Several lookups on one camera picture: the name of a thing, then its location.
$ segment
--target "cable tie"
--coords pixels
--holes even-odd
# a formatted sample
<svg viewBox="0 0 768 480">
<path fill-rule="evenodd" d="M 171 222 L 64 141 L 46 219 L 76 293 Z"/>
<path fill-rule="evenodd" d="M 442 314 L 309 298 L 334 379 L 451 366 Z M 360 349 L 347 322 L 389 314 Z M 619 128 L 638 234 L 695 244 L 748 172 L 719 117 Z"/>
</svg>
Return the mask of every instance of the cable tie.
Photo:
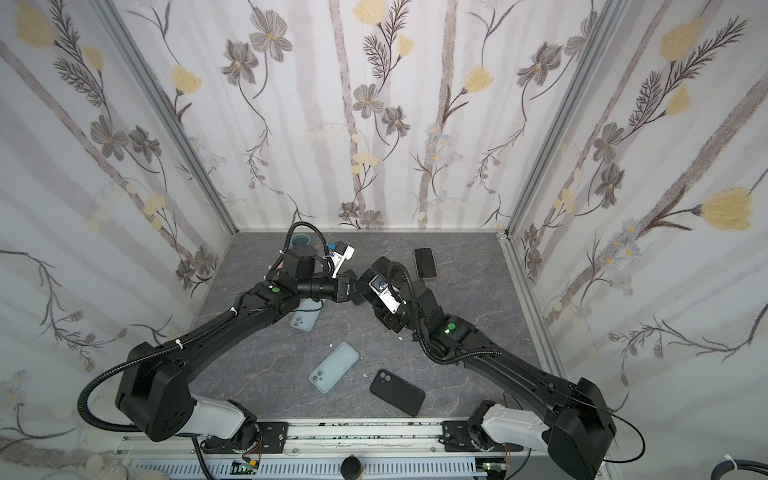
<svg viewBox="0 0 768 480">
<path fill-rule="evenodd" d="M 733 469 L 734 470 L 738 470 L 739 469 L 739 465 L 736 463 L 736 460 L 734 460 L 732 456 L 730 456 L 728 454 L 725 454 L 725 455 L 723 455 L 723 457 L 725 457 L 726 460 L 730 460 L 730 462 L 733 463 Z"/>
</svg>

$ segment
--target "light blue phone case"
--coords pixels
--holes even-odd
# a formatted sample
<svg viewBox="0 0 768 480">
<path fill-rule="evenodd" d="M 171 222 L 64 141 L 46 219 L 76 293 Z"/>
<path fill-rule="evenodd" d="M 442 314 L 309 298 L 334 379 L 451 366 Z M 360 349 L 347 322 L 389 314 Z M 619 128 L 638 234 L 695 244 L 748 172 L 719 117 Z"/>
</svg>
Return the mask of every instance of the light blue phone case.
<svg viewBox="0 0 768 480">
<path fill-rule="evenodd" d="M 296 313 L 293 314 L 293 318 L 290 320 L 290 325 L 293 328 L 309 332 L 312 327 L 315 326 L 317 317 L 322 310 L 317 310 L 316 312 L 302 312 L 300 310 L 314 310 L 322 307 L 323 302 L 316 302 L 311 298 L 302 299 L 301 302 L 299 302 L 299 307 L 296 309 L 299 311 L 296 311 Z"/>
<path fill-rule="evenodd" d="M 357 362 L 360 354 L 347 342 L 341 342 L 330 355 L 310 373 L 310 382 L 320 392 L 328 393 L 341 380 L 347 370 Z"/>
</svg>

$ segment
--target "smartphone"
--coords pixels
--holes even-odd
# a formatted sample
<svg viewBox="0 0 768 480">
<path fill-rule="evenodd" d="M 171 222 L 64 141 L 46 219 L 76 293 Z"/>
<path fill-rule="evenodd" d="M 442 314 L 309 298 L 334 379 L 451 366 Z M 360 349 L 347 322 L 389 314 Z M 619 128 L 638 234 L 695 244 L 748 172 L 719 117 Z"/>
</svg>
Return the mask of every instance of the smartphone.
<svg viewBox="0 0 768 480">
<path fill-rule="evenodd" d="M 397 375 L 381 369 L 371 383 L 371 393 L 411 417 L 419 414 L 426 394 Z"/>
<path fill-rule="evenodd" d="M 416 261 L 416 275 L 420 279 L 437 278 L 437 266 L 431 248 L 414 249 L 413 257 Z"/>
</svg>

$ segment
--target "black knob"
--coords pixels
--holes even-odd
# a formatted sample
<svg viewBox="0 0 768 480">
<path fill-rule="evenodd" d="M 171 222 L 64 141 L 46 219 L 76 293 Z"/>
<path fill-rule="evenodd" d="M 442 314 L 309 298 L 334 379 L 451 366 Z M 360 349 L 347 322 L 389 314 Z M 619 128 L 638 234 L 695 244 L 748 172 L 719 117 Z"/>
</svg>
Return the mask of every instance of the black knob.
<svg viewBox="0 0 768 480">
<path fill-rule="evenodd" d="M 354 455 L 341 462 L 341 476 L 344 480 L 355 480 L 362 475 L 362 463 Z"/>
</svg>

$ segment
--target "gray marble tabletop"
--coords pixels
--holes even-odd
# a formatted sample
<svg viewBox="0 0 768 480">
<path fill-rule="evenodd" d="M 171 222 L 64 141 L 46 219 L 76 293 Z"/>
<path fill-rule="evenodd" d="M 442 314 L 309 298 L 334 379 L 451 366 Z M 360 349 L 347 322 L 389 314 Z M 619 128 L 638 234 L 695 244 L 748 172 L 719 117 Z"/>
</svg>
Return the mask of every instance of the gray marble tabletop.
<svg viewBox="0 0 768 480">
<path fill-rule="evenodd" d="M 315 246 L 319 241 L 312 235 Z M 200 309 L 196 324 L 227 310 L 235 296 L 260 281 L 282 248 L 284 233 L 238 233 Z M 326 235 L 356 248 L 343 270 L 362 274 L 380 256 L 405 264 L 415 276 L 413 249 L 431 247 L 438 278 L 428 285 L 444 311 L 474 323 L 498 345 L 538 365 L 501 247 L 493 233 L 377 233 Z M 360 359 L 328 392 L 309 374 L 341 342 Z M 430 362 L 404 329 L 388 331 L 368 303 L 328 302 L 314 328 L 290 325 L 290 316 L 244 339 L 214 361 L 191 384 L 192 392 L 233 399 L 259 417 L 402 417 L 402 412 L 369 392 L 384 368 L 426 392 L 419 416 L 468 416 L 484 400 L 502 402 L 502 391 L 463 366 Z"/>
</svg>

